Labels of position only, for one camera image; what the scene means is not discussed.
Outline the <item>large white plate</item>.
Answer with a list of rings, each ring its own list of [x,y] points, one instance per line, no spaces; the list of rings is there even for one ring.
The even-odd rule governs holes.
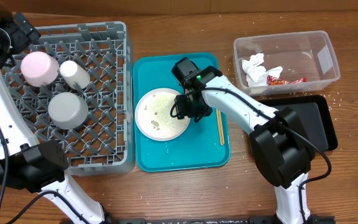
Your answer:
[[[156,141],[170,141],[179,137],[189,126],[190,119],[170,116],[175,97],[180,92],[158,88],[146,93],[135,108],[135,122],[142,134]]]

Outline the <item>white cup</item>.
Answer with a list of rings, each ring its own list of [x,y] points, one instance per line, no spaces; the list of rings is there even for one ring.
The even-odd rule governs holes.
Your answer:
[[[90,83],[89,73],[72,60],[67,60],[60,65],[60,75],[67,82],[70,88],[75,88],[76,83],[81,89],[84,89]]]

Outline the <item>small pink bowl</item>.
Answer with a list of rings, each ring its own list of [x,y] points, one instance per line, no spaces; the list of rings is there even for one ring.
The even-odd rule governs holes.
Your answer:
[[[58,76],[58,62],[45,52],[32,52],[21,61],[21,72],[32,86],[46,86]]]

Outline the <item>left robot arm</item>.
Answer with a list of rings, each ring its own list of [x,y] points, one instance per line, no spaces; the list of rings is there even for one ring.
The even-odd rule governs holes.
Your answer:
[[[10,44],[0,31],[0,48]],[[17,221],[38,199],[54,203],[72,223],[113,223],[112,216],[77,184],[56,140],[39,142],[29,129],[2,78],[0,65],[0,213],[6,188],[27,189],[33,198],[14,218]]]

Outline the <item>grey bowl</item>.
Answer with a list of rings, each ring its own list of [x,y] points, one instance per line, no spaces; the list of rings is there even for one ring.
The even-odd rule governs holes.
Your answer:
[[[63,92],[50,100],[48,114],[58,128],[74,129],[85,122],[88,115],[88,104],[82,97]]]

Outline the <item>red snack wrapper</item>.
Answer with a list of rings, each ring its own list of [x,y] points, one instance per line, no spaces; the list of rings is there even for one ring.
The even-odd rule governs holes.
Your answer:
[[[287,84],[295,84],[295,83],[304,83],[307,82],[305,77],[295,80],[293,82],[289,82],[286,80],[282,80],[281,78],[276,78],[271,75],[267,76],[267,85],[287,85]]]

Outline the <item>white napkin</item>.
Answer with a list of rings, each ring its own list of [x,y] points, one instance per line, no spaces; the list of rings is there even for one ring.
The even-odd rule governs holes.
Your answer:
[[[251,55],[249,60],[242,59],[241,67],[246,74],[248,87],[267,86],[268,78],[280,78],[283,67],[275,67],[267,70],[262,64],[264,63],[264,54],[257,53]]]

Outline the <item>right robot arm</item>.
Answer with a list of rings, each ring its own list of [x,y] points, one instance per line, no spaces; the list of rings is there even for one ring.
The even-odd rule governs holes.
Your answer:
[[[216,109],[248,134],[255,164],[275,190],[274,223],[335,222],[333,217],[312,215],[307,206],[306,185],[326,178],[332,165],[310,142],[294,110],[278,110],[258,102],[233,86],[216,67],[201,70],[187,57],[174,64],[172,73],[184,94],[176,96],[171,117],[198,122]]]

